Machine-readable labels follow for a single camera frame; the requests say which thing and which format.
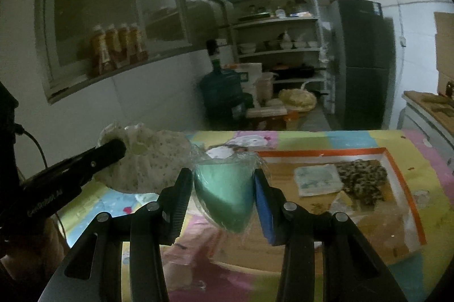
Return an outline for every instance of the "refrigerator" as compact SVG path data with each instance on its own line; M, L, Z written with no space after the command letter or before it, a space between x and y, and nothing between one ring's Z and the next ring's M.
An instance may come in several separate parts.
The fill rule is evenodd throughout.
M333 0L330 17L336 120L343 130L381 129L394 47L381 4Z

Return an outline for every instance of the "white cord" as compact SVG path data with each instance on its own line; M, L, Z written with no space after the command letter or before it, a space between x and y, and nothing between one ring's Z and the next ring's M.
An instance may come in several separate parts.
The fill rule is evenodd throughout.
M404 37L403 36L402 10L400 9L400 0L397 0L397 9L399 11L400 37ZM405 60L405 47L403 47L400 42L399 42L399 45L402 48L402 64L400 66L399 77L396 78L396 85L395 85L394 96L393 96L393 105L394 105L394 101L396 100L397 92L399 91L400 83L402 82L403 61Z

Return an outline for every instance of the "dried mushroom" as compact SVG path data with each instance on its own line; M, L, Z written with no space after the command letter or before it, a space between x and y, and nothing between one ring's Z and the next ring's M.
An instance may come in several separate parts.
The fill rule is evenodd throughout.
M384 201L378 188L387 180L386 169L363 160L336 164L339 177L344 184L343 190L363 205L375 206Z

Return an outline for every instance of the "colorful tablecloth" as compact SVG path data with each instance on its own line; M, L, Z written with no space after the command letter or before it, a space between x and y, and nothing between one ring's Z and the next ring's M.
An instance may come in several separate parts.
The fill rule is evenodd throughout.
M409 302L424 301L440 280L454 254L454 177L436 150L416 131L334 131L334 132L248 132L263 135L267 149L315 150L385 147L399 166L415 196L427 244L420 252L390 266ZM245 132L201 131L188 138L206 148L225 143ZM101 211L113 216L128 214L139 207L134 195L90 183L62 217L68 241L74 244L90 221ZM204 265L205 278L222 275L193 293L171 292L171 301L271 302L278 289L276 276L251 276ZM322 300L322 281L317 279L316 300Z

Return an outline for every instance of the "metal screw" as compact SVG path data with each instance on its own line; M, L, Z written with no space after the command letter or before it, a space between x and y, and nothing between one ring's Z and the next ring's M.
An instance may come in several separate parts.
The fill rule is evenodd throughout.
M96 220L98 220L100 223L104 223L108 219L109 219L109 214L108 213L100 213L96 217Z
M336 213L336 220L340 222L345 222L348 220L348 215L346 213Z
M297 209L297 204L294 202L285 202L284 209L287 211L295 211Z
M157 209L159 209L159 204L156 201L147 203L148 211L156 211Z

